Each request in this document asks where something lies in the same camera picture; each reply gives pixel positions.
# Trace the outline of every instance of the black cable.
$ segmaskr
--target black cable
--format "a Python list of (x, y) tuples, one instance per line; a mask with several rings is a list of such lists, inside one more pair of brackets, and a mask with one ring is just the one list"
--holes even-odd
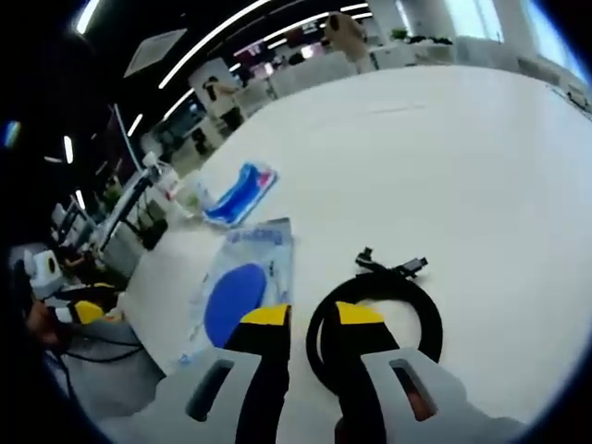
[(425, 291), (407, 278), (414, 277), (415, 272), (426, 265), (427, 261), (415, 259), (396, 268), (387, 269), (374, 263), (370, 258), (370, 252), (366, 249), (366, 252), (358, 256), (356, 263), (371, 269), (372, 272), (358, 275), (331, 291), (314, 310), (306, 333), (306, 355), (311, 368), (318, 380), (333, 393), (336, 390), (319, 356), (317, 340), (327, 310), (337, 301), (348, 303), (358, 303), (364, 300), (407, 302), (417, 312), (422, 329), (419, 351), (436, 363), (442, 353), (442, 319), (438, 308)]
[(124, 342), (121, 340), (107, 339), (107, 338), (102, 338), (100, 336), (89, 335), (87, 333), (81, 333), (79, 331), (75, 331), (75, 332), (73, 332), (73, 334), (75, 336), (80, 336), (81, 338), (94, 339), (94, 340), (98, 340), (100, 342), (105, 342), (107, 344), (121, 345), (123, 347), (140, 347), (140, 348), (143, 347), (143, 345), (140, 342)]
[(136, 201), (136, 204), (134, 205), (136, 207), (136, 217), (138, 219), (138, 230), (143, 231), (145, 229), (144, 224), (142, 223), (142, 220), (140, 219), (140, 198), (141, 196), (138, 197), (138, 200)]
[(88, 356), (82, 356), (76, 353), (71, 353), (69, 351), (65, 352), (64, 354), (66, 356), (69, 356), (70, 358), (80, 359), (81, 361), (87, 361), (89, 363), (110, 364), (129, 358), (130, 356), (136, 354), (137, 352), (141, 352), (142, 350), (144, 350), (143, 347), (138, 347), (137, 349), (120, 354), (119, 356), (113, 356), (111, 358), (89, 358)]
[(148, 208), (148, 194), (146, 194), (146, 191), (144, 191), (144, 193), (142, 194), (142, 197), (144, 198), (144, 211), (146, 212), (148, 217), (150, 217), (150, 220), (152, 220), (152, 222), (155, 223), (156, 220), (153, 218), (152, 214), (150, 213), (150, 208)]
[(74, 387), (72, 386), (72, 379), (70, 377), (70, 371), (68, 369), (68, 366), (66, 365), (66, 363), (64, 363), (64, 360), (62, 359), (62, 357), (59, 354), (54, 353), (54, 352), (52, 352), (51, 354), (54, 357), (55, 362), (62, 368), (62, 371), (64, 372), (64, 375), (66, 376), (66, 386), (68, 389), (68, 398), (71, 401), (78, 401), (76, 399), (76, 395), (74, 394)]

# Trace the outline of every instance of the desk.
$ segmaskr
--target desk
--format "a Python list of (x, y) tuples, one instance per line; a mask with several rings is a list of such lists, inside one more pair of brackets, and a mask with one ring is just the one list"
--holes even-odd
[[(544, 83), (465, 67), (328, 83), (268, 105), (232, 134), (203, 166), (213, 194), (244, 161), (265, 161), (280, 179), (247, 222), (289, 216), (294, 229), (290, 391), (278, 442), (305, 442), (304, 433), (331, 442), (339, 406), (310, 370), (304, 338), (364, 246), (385, 265), (427, 258), (421, 285), (442, 316), (441, 363), (471, 402), (525, 422), (541, 413), (592, 321), (590, 141), (590, 122)], [(206, 228), (172, 228), (130, 282), (126, 313), (165, 371), (221, 242)], [(401, 345), (418, 343), (405, 307), (379, 309)]]
[(202, 130), (203, 135), (212, 144), (214, 149), (217, 149), (222, 143), (224, 143), (222, 134), (220, 134), (220, 131), (218, 131), (218, 128), (209, 116), (203, 116), (202, 120), (200, 120), (197, 125), (185, 132), (183, 139), (191, 137), (193, 132), (197, 129)]
[(101, 227), (98, 242), (100, 250), (105, 248), (113, 232), (117, 229), (119, 222), (128, 217), (134, 205), (138, 202), (138, 199), (140, 199), (142, 194), (151, 185), (152, 183), (148, 179), (147, 169), (144, 169), (142, 172), (136, 172), (129, 180), (115, 208), (113, 208), (113, 211)]

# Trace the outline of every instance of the ceiling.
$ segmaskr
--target ceiling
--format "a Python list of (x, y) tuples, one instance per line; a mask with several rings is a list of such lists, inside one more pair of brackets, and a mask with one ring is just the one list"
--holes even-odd
[[(254, 0), (203, 2), (194, 0), (102, 0), (92, 16), (85, 38), (95, 49), (108, 89), (121, 107), (128, 128), (143, 113), (136, 134), (162, 119), (188, 91), (187, 78), (204, 61), (222, 56), (231, 66), (232, 54), (248, 44), (301, 19), (339, 10), (356, 0), (271, 0), (219, 34), (193, 57), (163, 89), (158, 84), (175, 64), (209, 31)], [(165, 58), (128, 78), (123, 75), (144, 39), (177, 29), (187, 32)]]

